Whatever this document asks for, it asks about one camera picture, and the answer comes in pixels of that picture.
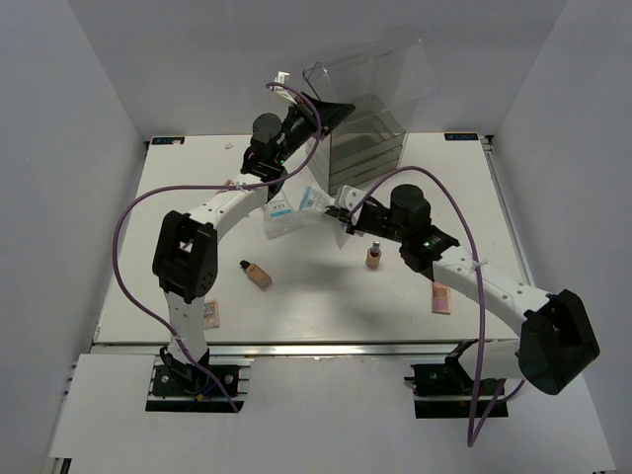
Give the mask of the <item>white wipes pack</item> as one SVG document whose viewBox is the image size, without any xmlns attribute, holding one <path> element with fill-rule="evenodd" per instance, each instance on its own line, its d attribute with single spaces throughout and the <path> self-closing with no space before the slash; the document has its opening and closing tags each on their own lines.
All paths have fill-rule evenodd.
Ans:
<svg viewBox="0 0 632 474">
<path fill-rule="evenodd" d="M 334 206 L 335 199 L 329 196 L 316 183 L 308 185 L 302 195 L 295 217 L 306 226 L 326 228 L 335 239 L 339 249 L 342 249 L 350 238 L 345 232 L 346 226 L 336 216 L 327 211 Z"/>
<path fill-rule="evenodd" d="M 284 191 L 280 191 L 263 206 L 263 231 L 269 240 L 278 239 L 314 224 Z"/>
</svg>

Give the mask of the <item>foundation bottle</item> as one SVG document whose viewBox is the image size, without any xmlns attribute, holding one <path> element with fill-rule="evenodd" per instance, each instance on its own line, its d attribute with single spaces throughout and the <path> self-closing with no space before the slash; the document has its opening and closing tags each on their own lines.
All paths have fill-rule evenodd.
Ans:
<svg viewBox="0 0 632 474">
<path fill-rule="evenodd" d="M 377 269 L 381 259 L 381 245 L 378 241 L 374 241 L 372 245 L 367 249 L 365 256 L 365 265 L 369 269 Z"/>
<path fill-rule="evenodd" d="M 266 291 L 272 284 L 272 277 L 263 271 L 258 265 L 246 260 L 240 262 L 240 267 L 248 279 L 260 290 Z"/>
</svg>

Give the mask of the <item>clear acrylic drawer organizer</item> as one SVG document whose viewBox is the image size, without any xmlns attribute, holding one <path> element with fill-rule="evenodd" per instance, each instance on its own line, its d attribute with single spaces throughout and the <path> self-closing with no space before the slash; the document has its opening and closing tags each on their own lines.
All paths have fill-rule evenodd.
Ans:
<svg viewBox="0 0 632 474">
<path fill-rule="evenodd" d="M 424 44 L 415 37 L 316 62 L 302 77 L 316 99 L 355 106 L 308 165 L 330 195 L 343 185 L 358 187 L 394 170 L 418 106 L 438 92 Z"/>
</svg>

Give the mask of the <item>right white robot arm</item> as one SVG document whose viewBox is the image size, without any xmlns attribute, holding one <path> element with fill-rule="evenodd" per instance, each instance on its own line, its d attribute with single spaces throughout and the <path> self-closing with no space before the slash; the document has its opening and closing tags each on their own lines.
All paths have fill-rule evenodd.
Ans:
<svg viewBox="0 0 632 474">
<path fill-rule="evenodd" d="M 344 186 L 326 213 L 350 234 L 399 243 L 399 254 L 413 272 L 484 303 L 515 333 L 510 341 L 459 344 L 445 359 L 445 379 L 453 391 L 469 393 L 482 379 L 522 379 L 557 395 L 599 356 L 586 307 L 576 293 L 564 289 L 553 294 L 476 264 L 470 251 L 433 225 L 431 205 L 419 187 L 399 185 L 389 205 L 383 205 Z"/>
</svg>

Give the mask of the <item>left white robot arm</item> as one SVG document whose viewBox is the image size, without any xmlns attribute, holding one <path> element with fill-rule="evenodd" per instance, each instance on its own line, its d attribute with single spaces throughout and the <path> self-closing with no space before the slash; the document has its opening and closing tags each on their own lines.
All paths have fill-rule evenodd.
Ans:
<svg viewBox="0 0 632 474">
<path fill-rule="evenodd" d="M 288 107 L 285 118 L 266 113 L 252 126 L 235 188 L 218 193 L 187 213 L 165 215 L 152 263 L 176 334 L 161 359 L 176 369 L 175 382 L 197 394 L 208 382 L 208 348 L 203 334 L 204 298 L 218 274 L 218 246 L 247 215 L 267 204 L 288 175 L 284 163 L 308 140 L 327 136 L 356 109 L 308 95 Z"/>
</svg>

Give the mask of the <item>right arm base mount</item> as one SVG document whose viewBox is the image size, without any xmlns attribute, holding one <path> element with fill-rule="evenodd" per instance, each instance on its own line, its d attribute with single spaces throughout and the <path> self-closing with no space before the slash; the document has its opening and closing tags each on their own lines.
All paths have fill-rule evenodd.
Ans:
<svg viewBox="0 0 632 474">
<path fill-rule="evenodd" d="M 422 420 L 467 419 L 473 378 L 457 363 L 457 357 L 478 343 L 459 344 L 440 363 L 417 363 L 404 384 L 414 394 L 415 416 Z"/>
</svg>

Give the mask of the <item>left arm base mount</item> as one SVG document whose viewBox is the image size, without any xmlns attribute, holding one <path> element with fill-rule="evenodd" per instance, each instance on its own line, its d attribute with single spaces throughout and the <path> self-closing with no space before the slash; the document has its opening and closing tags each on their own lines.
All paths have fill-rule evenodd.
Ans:
<svg viewBox="0 0 632 474">
<path fill-rule="evenodd" d="M 191 384 L 167 367 L 157 356 L 148 385 L 145 411 L 148 413 L 236 414 L 244 406 L 249 391 L 251 359 L 212 356 L 208 369 L 218 378 L 233 401 L 225 397 L 217 382 L 206 374 Z"/>
</svg>

